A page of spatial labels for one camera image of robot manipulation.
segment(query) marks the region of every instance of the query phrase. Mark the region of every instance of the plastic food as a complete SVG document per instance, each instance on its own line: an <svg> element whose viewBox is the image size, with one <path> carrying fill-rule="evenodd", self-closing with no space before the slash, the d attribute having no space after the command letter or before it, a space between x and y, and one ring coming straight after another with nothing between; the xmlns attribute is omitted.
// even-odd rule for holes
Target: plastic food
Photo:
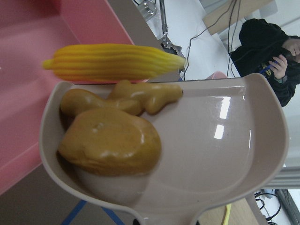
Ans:
<svg viewBox="0 0 300 225"><path fill-rule="evenodd" d="M97 175L144 174L158 163L161 141L147 120L99 108L75 117L58 151L70 163Z"/></svg>
<svg viewBox="0 0 300 225"><path fill-rule="evenodd" d="M138 100L149 114L156 114L166 104L183 95L179 85L166 83L135 83L128 80L117 83L108 99L127 98Z"/></svg>
<svg viewBox="0 0 300 225"><path fill-rule="evenodd" d="M60 102L60 109L64 115L75 117L89 109L115 108L125 111L131 115L138 115L142 112L141 104L131 99L103 99L91 91L84 89L68 90Z"/></svg>
<svg viewBox="0 0 300 225"><path fill-rule="evenodd" d="M143 80L184 68L185 58L149 46L68 45L43 62L67 81Z"/></svg>

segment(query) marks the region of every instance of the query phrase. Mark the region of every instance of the black wire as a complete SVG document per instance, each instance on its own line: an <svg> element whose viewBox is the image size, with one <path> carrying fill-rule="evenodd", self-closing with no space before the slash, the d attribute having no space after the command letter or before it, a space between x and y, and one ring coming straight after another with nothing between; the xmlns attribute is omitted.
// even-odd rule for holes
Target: black wire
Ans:
<svg viewBox="0 0 300 225"><path fill-rule="evenodd" d="M133 0L135 2L135 4L137 4L138 6L140 5L140 3L138 3L136 0Z"/></svg>
<svg viewBox="0 0 300 225"><path fill-rule="evenodd" d="M281 203L280 203L280 200L279 200L279 198L278 198L278 196L276 194L272 194L272 193L260 193L260 194L257 195L257 197L262 196L262 195L272 195L272 196L275 196L278 199L279 208L278 208L277 212L273 216L271 216L271 217L269 216L268 218L266 218L267 221L270 221L275 216L277 216L277 214L280 212L280 210L281 210Z"/></svg>
<svg viewBox="0 0 300 225"><path fill-rule="evenodd" d="M267 208L264 206L264 210L266 211L266 213L267 213L267 215L268 215L268 217L270 217L270 214L269 214L269 212L267 211Z"/></svg>
<svg viewBox="0 0 300 225"><path fill-rule="evenodd" d="M236 2L237 2L237 1L234 1L233 7L232 7L232 11L231 11L230 17L229 17L229 23L228 23L228 35L227 35L227 53L229 53L229 33L230 33L230 25L231 25L231 19L232 19L232 16L233 16L233 10L234 10L234 7L235 7Z"/></svg>
<svg viewBox="0 0 300 225"><path fill-rule="evenodd" d="M227 77L228 77L228 72L229 72L229 65L230 65L230 59L231 59L231 52L232 52L232 49L233 49L233 37L234 37L234 34L235 34L235 31L236 31L236 28L238 26L238 19L239 19L239 16L240 16L240 1L239 1L239 8L238 8L238 15L237 15L237 19L236 19L236 23L235 23L235 27L234 27L234 30L233 30L233 34L232 34L232 38L231 38L231 46L230 46L230 53L229 53L229 60L228 60L228 68L227 68Z"/></svg>
<svg viewBox="0 0 300 225"><path fill-rule="evenodd" d="M260 198L256 198L255 201L261 201L262 206L259 208L259 210L262 210L264 208L264 205L265 205L264 201Z"/></svg>
<svg viewBox="0 0 300 225"><path fill-rule="evenodd" d="M222 17L224 14L226 14L226 13L230 10L231 4L232 4L234 1L237 1L237 0L232 0L232 1L230 2L230 5L229 5L228 9L227 9L224 13L222 13L222 14L219 16L219 18L218 18L211 26L207 27L207 28L206 28L205 30L203 30L200 34L196 35L195 37L192 37L192 38L189 40L189 46L188 46L188 49L187 49L187 50L188 50L188 53L187 53L187 67L186 67L186 69L185 69L185 71L184 71L184 73L183 73L183 80L184 80L184 81L185 81L186 71L187 71L187 69L188 69L188 67L189 67L188 58L189 58L190 49L191 49L191 46L192 46L192 40L196 39L197 37L199 37L200 35L202 35L205 31L207 31L209 28L211 28L212 26L216 25L216 23L221 19L221 17Z"/></svg>
<svg viewBox="0 0 300 225"><path fill-rule="evenodd" d="M260 193L261 191L254 193L254 197L256 198Z"/></svg>

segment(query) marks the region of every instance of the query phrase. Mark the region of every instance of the yellow corn cob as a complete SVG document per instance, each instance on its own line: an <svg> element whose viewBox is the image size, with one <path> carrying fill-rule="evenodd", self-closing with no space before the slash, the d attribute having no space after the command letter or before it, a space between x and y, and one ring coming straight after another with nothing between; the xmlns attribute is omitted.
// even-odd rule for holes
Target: yellow corn cob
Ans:
<svg viewBox="0 0 300 225"><path fill-rule="evenodd" d="M69 45L43 62L67 81L142 80L184 68L185 58L148 46Z"/></svg>

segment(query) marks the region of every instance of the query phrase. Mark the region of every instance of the pink object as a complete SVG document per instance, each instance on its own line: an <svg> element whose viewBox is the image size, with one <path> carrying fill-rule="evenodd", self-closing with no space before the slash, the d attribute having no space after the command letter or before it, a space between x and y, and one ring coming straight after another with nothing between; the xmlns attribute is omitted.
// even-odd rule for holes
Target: pink object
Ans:
<svg viewBox="0 0 300 225"><path fill-rule="evenodd" d="M226 79L227 76L226 74L220 72L220 71L216 71L215 73L213 73L212 75L210 75L208 78L206 78L207 80L212 80L212 79Z"/></svg>
<svg viewBox="0 0 300 225"><path fill-rule="evenodd" d="M66 45L132 40L106 0L1 1L0 15L1 195L41 164L41 117L60 81L42 61Z"/></svg>

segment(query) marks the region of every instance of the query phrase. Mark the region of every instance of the person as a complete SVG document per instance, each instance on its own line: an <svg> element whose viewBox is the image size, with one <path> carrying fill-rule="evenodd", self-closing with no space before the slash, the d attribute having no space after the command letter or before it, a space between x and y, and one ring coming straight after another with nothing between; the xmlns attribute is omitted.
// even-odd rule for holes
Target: person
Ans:
<svg viewBox="0 0 300 225"><path fill-rule="evenodd" d="M243 23L239 39L241 46L230 57L240 76L263 74L286 106L300 83L300 37L264 19L250 19Z"/></svg>

